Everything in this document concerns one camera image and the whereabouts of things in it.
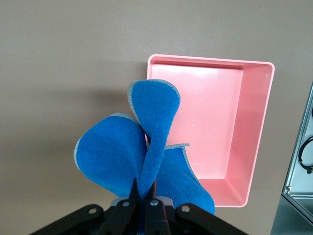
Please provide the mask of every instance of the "screw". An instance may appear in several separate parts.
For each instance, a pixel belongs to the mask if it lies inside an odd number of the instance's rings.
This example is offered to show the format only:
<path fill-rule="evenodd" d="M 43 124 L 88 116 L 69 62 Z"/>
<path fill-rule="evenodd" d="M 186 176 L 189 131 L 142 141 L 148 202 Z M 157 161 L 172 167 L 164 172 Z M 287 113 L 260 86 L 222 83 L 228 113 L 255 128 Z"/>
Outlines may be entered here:
<path fill-rule="evenodd" d="M 181 207 L 181 210 L 182 210 L 183 212 L 190 212 L 190 207 L 184 205 L 184 206 Z"/>
<path fill-rule="evenodd" d="M 123 204 L 122 204 L 122 206 L 124 206 L 124 207 L 127 207 L 129 205 L 130 205 L 129 202 L 123 202 Z"/>
<path fill-rule="evenodd" d="M 150 202 L 150 205 L 151 205 L 151 206 L 157 206 L 157 205 L 158 205 L 158 201 L 157 201 L 157 200 L 152 200 L 152 201 Z"/>
<path fill-rule="evenodd" d="M 92 208 L 88 211 L 89 214 L 95 214 L 97 212 L 96 208 Z"/>

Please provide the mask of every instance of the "pink plastic bin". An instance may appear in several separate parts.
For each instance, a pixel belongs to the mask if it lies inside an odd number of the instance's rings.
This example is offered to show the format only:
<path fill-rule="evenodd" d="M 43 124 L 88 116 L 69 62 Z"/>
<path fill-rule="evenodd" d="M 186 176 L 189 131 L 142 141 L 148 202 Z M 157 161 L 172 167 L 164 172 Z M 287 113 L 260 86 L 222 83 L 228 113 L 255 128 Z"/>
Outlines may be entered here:
<path fill-rule="evenodd" d="M 191 168 L 217 207 L 247 204 L 273 75 L 269 62 L 149 58 L 147 79 L 181 96 L 167 144 L 190 143 Z"/>

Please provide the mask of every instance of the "beige wall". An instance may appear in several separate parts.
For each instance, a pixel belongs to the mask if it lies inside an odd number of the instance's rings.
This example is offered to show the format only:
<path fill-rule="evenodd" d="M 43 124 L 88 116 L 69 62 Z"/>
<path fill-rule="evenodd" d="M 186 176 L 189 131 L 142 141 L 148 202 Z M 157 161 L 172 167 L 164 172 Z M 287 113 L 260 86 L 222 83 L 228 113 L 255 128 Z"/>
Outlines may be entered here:
<path fill-rule="evenodd" d="M 0 1 L 0 234 L 28 234 L 114 195 L 76 141 L 145 79 L 151 54 L 270 61 L 276 73 L 248 205 L 217 216 L 270 233 L 313 80 L 313 1 Z"/>

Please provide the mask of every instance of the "blue fleece towel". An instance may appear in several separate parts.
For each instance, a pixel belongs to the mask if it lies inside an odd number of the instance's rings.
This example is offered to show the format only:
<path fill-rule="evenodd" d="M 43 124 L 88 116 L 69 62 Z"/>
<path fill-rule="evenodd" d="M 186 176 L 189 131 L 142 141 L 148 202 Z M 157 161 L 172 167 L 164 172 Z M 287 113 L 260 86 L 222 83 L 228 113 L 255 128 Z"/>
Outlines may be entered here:
<path fill-rule="evenodd" d="M 189 202 L 214 213 L 214 202 L 194 176 L 185 155 L 185 146 L 166 147 L 156 177 L 157 195 L 171 198 L 174 207 Z M 140 125 L 131 116 L 113 114 L 80 138 L 74 158 L 88 179 L 123 197 L 129 195 L 136 172 L 142 166 L 140 158 L 146 152 Z"/>
<path fill-rule="evenodd" d="M 141 182 L 138 190 L 143 198 L 146 189 L 156 179 L 157 195 L 172 198 L 175 207 L 190 202 L 214 213 L 210 194 L 191 170 L 186 144 L 165 147 L 179 105 L 177 90 L 164 81 L 137 83 L 130 86 L 129 101 L 140 124 L 126 114 L 114 114 L 96 124 L 75 147 L 74 158 L 78 168 L 87 178 L 117 196 L 128 196 L 136 177 Z M 147 110 L 146 117 L 142 110 Z M 145 133 L 150 139 L 148 150 Z"/>

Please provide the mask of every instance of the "black cable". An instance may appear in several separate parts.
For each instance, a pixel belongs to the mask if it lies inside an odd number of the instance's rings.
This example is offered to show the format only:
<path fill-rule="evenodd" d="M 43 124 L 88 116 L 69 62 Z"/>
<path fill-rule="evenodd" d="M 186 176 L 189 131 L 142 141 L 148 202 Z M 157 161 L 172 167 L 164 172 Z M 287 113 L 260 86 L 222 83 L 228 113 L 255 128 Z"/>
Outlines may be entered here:
<path fill-rule="evenodd" d="M 311 174 L 312 171 L 313 171 L 313 165 L 304 165 L 302 163 L 302 153 L 303 153 L 303 150 L 304 148 L 310 143 L 313 141 L 313 136 L 308 138 L 304 143 L 303 145 L 300 147 L 300 150 L 299 150 L 299 153 L 298 153 L 298 160 L 299 160 L 299 163 L 301 164 L 301 166 L 307 170 L 307 173 L 308 174 Z"/>

